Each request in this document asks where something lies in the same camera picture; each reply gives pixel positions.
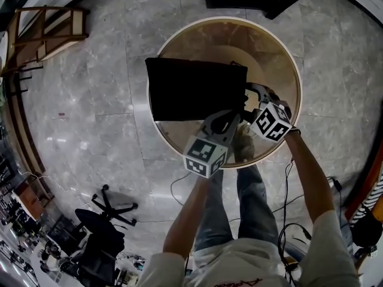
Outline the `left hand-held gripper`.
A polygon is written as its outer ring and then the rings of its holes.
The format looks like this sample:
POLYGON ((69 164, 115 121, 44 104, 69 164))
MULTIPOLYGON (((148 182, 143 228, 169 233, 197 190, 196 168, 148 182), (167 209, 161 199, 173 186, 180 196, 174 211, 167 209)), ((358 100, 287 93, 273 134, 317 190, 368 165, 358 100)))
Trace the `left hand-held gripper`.
MULTIPOLYGON (((245 109, 253 109, 253 99, 248 97, 245 109)), ((199 131, 191 135, 182 154, 184 167, 189 172, 210 178, 224 165, 240 120, 254 122, 257 110, 223 110, 207 117, 199 131)))

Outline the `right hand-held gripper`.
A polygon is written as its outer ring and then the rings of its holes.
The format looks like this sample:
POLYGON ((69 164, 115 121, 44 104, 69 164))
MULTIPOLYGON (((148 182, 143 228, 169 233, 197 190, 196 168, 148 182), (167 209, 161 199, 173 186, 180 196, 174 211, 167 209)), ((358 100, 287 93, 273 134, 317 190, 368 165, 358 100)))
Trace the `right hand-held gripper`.
MULTIPOLYGON (((253 99, 253 104, 259 104, 259 99, 271 99, 266 86, 246 82, 245 95, 253 99)), ((263 106, 251 124, 250 129, 262 139, 277 143, 292 129, 290 120, 284 111, 273 102, 263 106)))

